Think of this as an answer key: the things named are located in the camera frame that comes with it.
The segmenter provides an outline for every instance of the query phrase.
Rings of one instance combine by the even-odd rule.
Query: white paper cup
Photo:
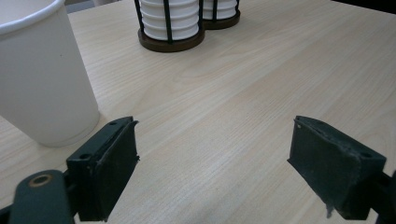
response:
[[[2,2],[0,115],[49,147],[75,143],[97,124],[64,0]]]

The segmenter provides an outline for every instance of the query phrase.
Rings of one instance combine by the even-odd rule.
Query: wooden table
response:
[[[327,219],[286,159],[303,115],[396,169],[396,16],[320,0],[242,0],[240,10],[235,27],[179,53],[139,44],[133,1],[70,14],[102,114],[95,131],[140,121],[141,162],[108,223],[374,223],[374,212]],[[26,176],[64,171],[88,138],[42,147],[0,119],[0,205]]]

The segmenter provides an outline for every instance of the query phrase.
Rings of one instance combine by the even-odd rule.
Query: black wire cup holder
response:
[[[213,0],[212,19],[203,19],[204,27],[206,30],[221,30],[235,26],[241,17],[239,11],[239,0],[236,0],[235,15],[227,19],[218,19],[219,1]]]
[[[143,22],[143,14],[141,10],[140,0],[134,0],[134,4],[136,7],[137,18],[139,20],[140,29],[137,32],[139,37],[140,44],[146,48],[157,52],[178,52],[186,49],[192,49],[199,44],[205,38],[205,30],[219,30],[225,29],[231,26],[236,25],[239,22],[240,12],[238,10],[239,0],[237,0],[237,4],[235,7],[236,14],[225,20],[218,20],[217,9],[218,9],[218,0],[213,0],[213,17],[212,20],[204,20],[204,1],[199,0],[199,11],[198,11],[198,32],[188,38],[185,39],[175,39],[173,37],[172,32],[172,18],[170,13],[170,5],[169,0],[163,0],[163,10],[164,10],[164,18],[165,18],[165,26],[166,26],[166,40],[159,40],[157,38],[153,38],[148,36],[145,33],[145,23]]]

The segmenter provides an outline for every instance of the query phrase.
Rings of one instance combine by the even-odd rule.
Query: round wooden coaster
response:
[[[175,40],[172,43],[168,43],[168,41],[150,38],[140,29],[137,32],[137,35],[139,36],[140,44],[146,49],[157,52],[178,52],[186,49],[192,49],[201,44],[205,38],[205,30],[201,29],[196,35],[188,39]]]

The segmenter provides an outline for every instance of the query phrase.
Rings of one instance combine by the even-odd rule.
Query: screw hole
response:
[[[87,159],[89,159],[91,157],[91,154],[82,154],[81,156],[79,156],[79,158],[80,159],[82,159],[82,160],[87,160]]]
[[[38,188],[48,184],[52,179],[52,175],[38,175],[29,181],[29,186]]]

